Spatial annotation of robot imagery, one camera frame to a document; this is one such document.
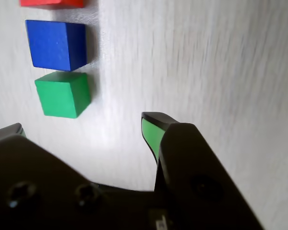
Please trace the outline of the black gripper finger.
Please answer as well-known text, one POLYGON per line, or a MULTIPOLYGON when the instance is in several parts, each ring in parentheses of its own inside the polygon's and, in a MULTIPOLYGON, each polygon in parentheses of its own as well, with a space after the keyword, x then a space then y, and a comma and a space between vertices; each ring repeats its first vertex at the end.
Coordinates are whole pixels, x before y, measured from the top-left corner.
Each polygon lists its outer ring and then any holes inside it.
POLYGON ((262 225, 194 124, 142 113, 142 136, 158 160, 173 217, 183 230, 260 230, 262 225))
POLYGON ((0 129, 0 230, 113 230, 100 190, 27 139, 21 124, 0 129))

